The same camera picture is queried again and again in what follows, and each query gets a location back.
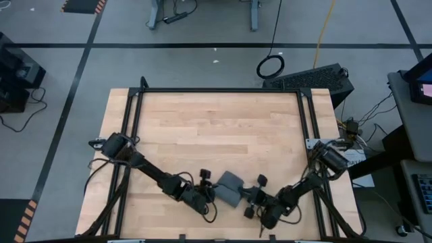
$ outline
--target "yellow cable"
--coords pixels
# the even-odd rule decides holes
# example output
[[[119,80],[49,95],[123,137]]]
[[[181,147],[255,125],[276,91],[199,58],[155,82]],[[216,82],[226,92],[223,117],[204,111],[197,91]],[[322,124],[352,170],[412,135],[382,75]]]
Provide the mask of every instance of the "yellow cable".
[[[333,11],[333,7],[335,5],[335,2],[336,2],[336,0],[333,0],[331,2],[329,13],[327,14],[327,17],[325,18],[323,29],[321,30],[321,33],[319,35],[317,50],[315,51],[315,60],[313,61],[313,68],[315,68],[315,66],[317,65],[318,56],[319,56],[319,45],[321,44],[321,39],[323,38],[324,30],[325,30],[325,27],[327,26],[329,19],[330,19],[331,11]]]

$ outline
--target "computer monitor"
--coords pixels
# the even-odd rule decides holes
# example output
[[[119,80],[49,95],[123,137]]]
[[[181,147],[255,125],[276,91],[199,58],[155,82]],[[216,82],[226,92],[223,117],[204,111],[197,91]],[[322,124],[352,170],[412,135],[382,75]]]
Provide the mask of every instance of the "computer monitor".
[[[432,105],[432,54],[403,74],[410,84],[411,101]]]

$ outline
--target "black floor stripe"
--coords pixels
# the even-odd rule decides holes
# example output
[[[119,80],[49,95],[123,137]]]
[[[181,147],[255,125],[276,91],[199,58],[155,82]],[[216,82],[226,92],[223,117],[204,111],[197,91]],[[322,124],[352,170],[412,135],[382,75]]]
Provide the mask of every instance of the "black floor stripe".
[[[78,89],[78,85],[80,84],[81,76],[86,66],[88,55],[90,54],[91,44],[95,40],[97,28],[101,23],[102,13],[103,10],[100,14],[96,16],[96,19],[94,20],[93,27],[90,32],[90,36],[88,37],[86,47],[81,56],[80,63],[78,64],[78,68],[75,73],[74,81],[72,82],[72,85],[69,89],[69,94],[67,95],[67,99],[63,107],[63,111],[61,112],[59,123],[57,124],[54,137],[51,141],[51,145],[49,146],[47,157],[45,158],[45,162],[43,163],[43,167],[40,172],[38,182],[36,183],[36,187],[34,188],[32,199],[35,200],[36,202],[38,202],[41,199],[43,188],[45,187],[45,183],[47,182],[48,174],[53,164],[54,156],[55,153],[57,152],[61,135],[63,134],[66,121],[68,120],[70,108],[72,107],[72,103],[74,102],[75,94]]]
[[[178,49],[178,48],[270,48],[271,43],[92,43],[90,48],[100,49]],[[16,43],[6,47],[15,48],[87,48],[84,43]],[[274,48],[315,49],[315,43],[275,43]],[[411,44],[339,44],[324,43],[320,49],[411,49]]]
[[[396,12],[396,15],[398,16],[399,22],[404,29],[406,37],[408,38],[408,41],[411,44],[412,50],[414,51],[414,54],[417,57],[417,60],[418,61],[423,60],[423,55],[421,54],[420,48],[417,45],[416,40],[414,39],[414,36],[412,35],[410,27],[408,26],[408,23],[406,22],[405,17],[402,14],[402,10],[400,9],[398,2],[396,0],[390,0],[390,1],[391,1],[391,4],[393,5],[394,11]]]
[[[420,49],[432,49],[432,44],[417,44]]]

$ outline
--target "desk leg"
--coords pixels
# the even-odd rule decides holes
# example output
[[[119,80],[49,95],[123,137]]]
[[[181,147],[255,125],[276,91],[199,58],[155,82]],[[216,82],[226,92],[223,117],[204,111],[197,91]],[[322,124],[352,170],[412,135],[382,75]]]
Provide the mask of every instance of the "desk leg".
[[[414,155],[404,126],[396,128],[383,138],[385,152],[371,157],[348,169],[351,180],[368,175],[378,169],[400,163],[403,159],[413,159]]]
[[[258,30],[258,0],[250,2],[250,30],[253,32]]]
[[[164,4],[163,0],[151,0],[151,13],[148,20],[148,28],[154,30],[156,28],[157,14],[159,13],[160,4]]]
[[[351,180],[360,178],[365,175],[377,171],[378,169],[386,168],[395,163],[394,158],[389,152],[382,152],[374,157],[371,157],[361,163],[348,168]]]

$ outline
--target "coiled black cable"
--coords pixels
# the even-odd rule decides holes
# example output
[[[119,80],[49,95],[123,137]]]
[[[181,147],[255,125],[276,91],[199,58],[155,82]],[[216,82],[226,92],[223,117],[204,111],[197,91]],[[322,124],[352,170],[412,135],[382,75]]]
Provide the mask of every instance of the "coiled black cable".
[[[281,6],[282,6],[282,0],[279,0],[279,8],[277,10],[277,17],[276,17],[276,24],[275,24],[275,30],[273,31],[273,39],[271,40],[271,46],[270,46],[270,51],[269,54],[266,56],[266,58],[264,58],[259,64],[258,67],[256,67],[256,74],[264,79],[264,80],[268,80],[268,79],[272,79],[272,78],[276,78],[278,77],[284,70],[285,68],[285,60],[282,56],[280,55],[270,55],[271,51],[273,50],[273,44],[275,42],[275,35],[276,35],[276,29],[277,29],[277,23],[279,22],[279,14],[281,12]],[[281,62],[281,66],[280,68],[273,74],[270,75],[262,75],[261,73],[261,66],[268,60],[270,59],[278,59]]]

